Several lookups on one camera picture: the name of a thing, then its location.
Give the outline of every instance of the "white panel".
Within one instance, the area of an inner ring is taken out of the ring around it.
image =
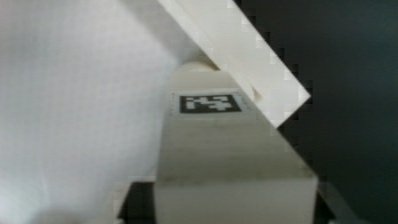
[[[277,127],[309,98],[232,0],[158,0],[216,66],[257,92],[255,105]]]

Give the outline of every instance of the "white wall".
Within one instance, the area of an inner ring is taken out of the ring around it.
[[[197,53],[154,0],[0,0],[1,224],[79,223],[149,173],[167,76]]]

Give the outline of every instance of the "dark background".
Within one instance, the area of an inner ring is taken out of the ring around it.
[[[398,1],[236,3],[312,94],[284,136],[358,217],[398,223]]]

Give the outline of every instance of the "white surface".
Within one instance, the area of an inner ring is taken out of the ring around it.
[[[277,127],[309,93],[232,0],[158,0],[218,68],[229,72]]]
[[[154,0],[0,0],[0,223],[71,224],[156,163],[199,48]]]
[[[175,113],[179,95],[238,94],[248,109]],[[310,224],[316,176],[225,72],[172,76],[154,183],[158,224]]]

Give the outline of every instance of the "gray surface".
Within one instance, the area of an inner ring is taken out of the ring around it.
[[[286,124],[298,152],[358,217],[398,221],[398,1],[241,0],[270,32],[312,109]]]

